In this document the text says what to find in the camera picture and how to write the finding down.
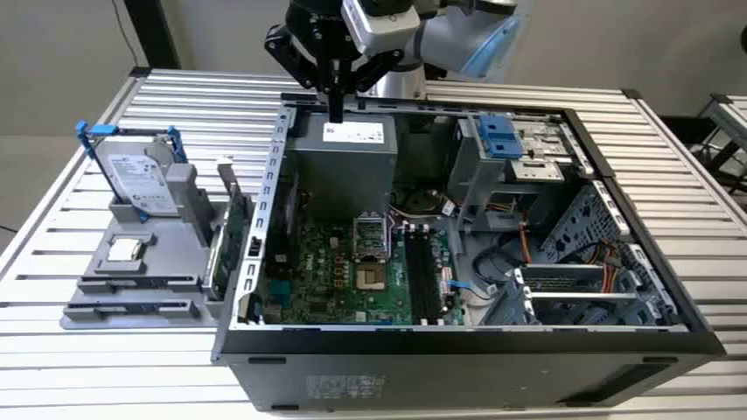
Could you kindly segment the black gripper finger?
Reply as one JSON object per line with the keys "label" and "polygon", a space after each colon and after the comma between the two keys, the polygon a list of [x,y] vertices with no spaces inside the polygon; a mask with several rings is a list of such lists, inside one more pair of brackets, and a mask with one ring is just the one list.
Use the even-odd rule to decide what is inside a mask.
{"label": "black gripper finger", "polygon": [[264,47],[275,61],[294,76],[299,84],[314,88],[319,94],[327,96],[328,121],[336,122],[336,80],[332,58],[326,47],[323,34],[314,31],[308,52],[314,60],[306,58],[294,43],[294,34],[286,25],[274,25],[266,35]]}
{"label": "black gripper finger", "polygon": [[344,97],[356,92],[366,92],[395,68],[404,58],[402,49],[382,52],[366,63],[352,69],[352,60],[342,59],[339,63],[335,87],[335,122],[343,122]]}

